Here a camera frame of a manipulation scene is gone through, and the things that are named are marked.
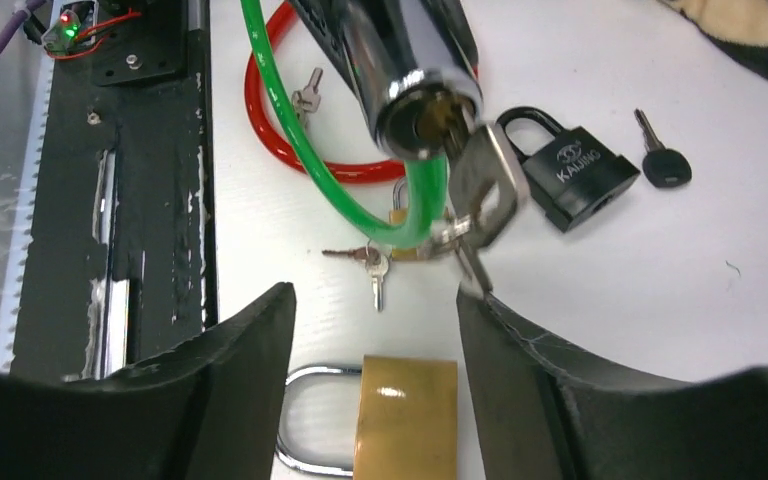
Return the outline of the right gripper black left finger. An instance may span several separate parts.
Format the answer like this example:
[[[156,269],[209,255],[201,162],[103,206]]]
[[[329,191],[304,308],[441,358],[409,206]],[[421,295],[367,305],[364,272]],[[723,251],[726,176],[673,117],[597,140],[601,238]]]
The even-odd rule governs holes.
[[[102,380],[0,374],[0,479],[267,479],[296,315],[292,284]]]

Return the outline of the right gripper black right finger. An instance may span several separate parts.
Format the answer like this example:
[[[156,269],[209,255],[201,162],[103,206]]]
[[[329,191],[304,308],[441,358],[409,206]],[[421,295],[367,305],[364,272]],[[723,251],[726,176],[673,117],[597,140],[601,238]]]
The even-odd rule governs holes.
[[[582,349],[493,296],[457,296],[490,479],[768,479],[768,367],[690,383]]]

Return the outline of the large brass padlock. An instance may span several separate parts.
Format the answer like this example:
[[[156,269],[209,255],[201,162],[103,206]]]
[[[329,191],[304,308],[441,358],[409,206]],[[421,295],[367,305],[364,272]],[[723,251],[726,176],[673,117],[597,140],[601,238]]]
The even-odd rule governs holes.
[[[455,361],[367,355],[360,366],[309,364],[288,374],[285,390],[318,376],[360,378],[352,464],[305,460],[278,435],[275,457],[283,465],[296,472],[336,479],[457,477]]]

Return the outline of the green lock keys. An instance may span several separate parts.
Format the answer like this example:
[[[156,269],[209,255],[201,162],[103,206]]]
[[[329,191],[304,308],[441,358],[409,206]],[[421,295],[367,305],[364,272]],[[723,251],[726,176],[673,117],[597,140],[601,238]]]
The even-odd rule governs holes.
[[[461,289],[482,298],[493,290],[479,253],[491,246],[530,198],[511,142],[494,122],[468,124],[455,106],[430,120],[449,161],[451,214],[434,227],[418,252],[426,258],[452,253],[462,272]]]

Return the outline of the small brass padlock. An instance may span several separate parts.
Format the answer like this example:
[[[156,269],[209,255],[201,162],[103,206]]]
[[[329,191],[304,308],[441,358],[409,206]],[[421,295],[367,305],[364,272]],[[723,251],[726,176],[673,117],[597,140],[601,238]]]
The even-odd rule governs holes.
[[[399,178],[392,194],[392,208],[389,212],[389,222],[391,224],[403,223],[407,216],[407,207],[409,203],[409,189],[407,187],[407,178]],[[420,246],[416,248],[396,248],[390,249],[390,258],[398,262],[425,262],[443,258],[454,250],[452,245],[445,245],[438,250],[433,250],[429,246]]]

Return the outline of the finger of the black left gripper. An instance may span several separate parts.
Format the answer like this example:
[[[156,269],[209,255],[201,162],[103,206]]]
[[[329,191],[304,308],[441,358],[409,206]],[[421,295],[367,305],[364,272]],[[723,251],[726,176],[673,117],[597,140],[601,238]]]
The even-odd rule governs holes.
[[[355,62],[347,40],[346,23],[352,2],[289,0],[289,3],[348,88],[357,93]]]
[[[477,73],[479,65],[478,47],[464,11],[461,0],[429,0],[434,14],[451,31],[463,50],[472,70]]]

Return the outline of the black Kajing padlock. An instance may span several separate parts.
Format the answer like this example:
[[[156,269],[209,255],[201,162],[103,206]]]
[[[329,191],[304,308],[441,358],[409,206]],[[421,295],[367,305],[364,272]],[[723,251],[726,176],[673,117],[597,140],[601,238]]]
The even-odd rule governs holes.
[[[567,129],[538,108],[510,108],[496,123],[506,130],[517,120],[531,121],[552,137],[532,154],[518,146],[513,150],[532,198],[562,233],[590,219],[627,191],[640,175],[634,164],[609,150],[583,127]]]

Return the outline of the black head padlock key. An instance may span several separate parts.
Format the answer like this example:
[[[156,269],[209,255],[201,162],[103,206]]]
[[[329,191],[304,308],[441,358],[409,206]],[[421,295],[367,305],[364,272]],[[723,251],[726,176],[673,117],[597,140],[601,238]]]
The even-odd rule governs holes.
[[[636,108],[634,116],[646,145],[641,167],[650,184],[662,190],[676,189],[688,184],[693,173],[686,157],[663,144],[643,110]]]

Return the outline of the green cable lock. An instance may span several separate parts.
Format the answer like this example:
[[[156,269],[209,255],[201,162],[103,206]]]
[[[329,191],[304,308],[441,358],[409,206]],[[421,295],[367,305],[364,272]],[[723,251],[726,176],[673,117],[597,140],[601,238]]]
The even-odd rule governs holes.
[[[351,1],[347,40],[355,62],[358,100],[372,140],[405,163],[414,198],[403,223],[390,224],[358,204],[312,146],[278,71],[259,1],[241,2],[252,58],[281,128],[303,171],[331,206],[379,244],[415,247],[427,240],[446,200],[441,141],[421,131],[421,117],[438,97],[470,114],[483,107],[479,81],[451,31],[428,1]]]

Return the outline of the red lock keys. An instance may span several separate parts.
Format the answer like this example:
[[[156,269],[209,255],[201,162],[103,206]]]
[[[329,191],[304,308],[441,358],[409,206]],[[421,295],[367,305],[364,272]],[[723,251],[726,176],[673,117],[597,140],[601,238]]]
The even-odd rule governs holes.
[[[321,103],[319,85],[322,75],[322,68],[314,68],[307,84],[303,88],[292,92],[291,103],[295,115],[303,128],[308,126],[309,117],[319,109]]]

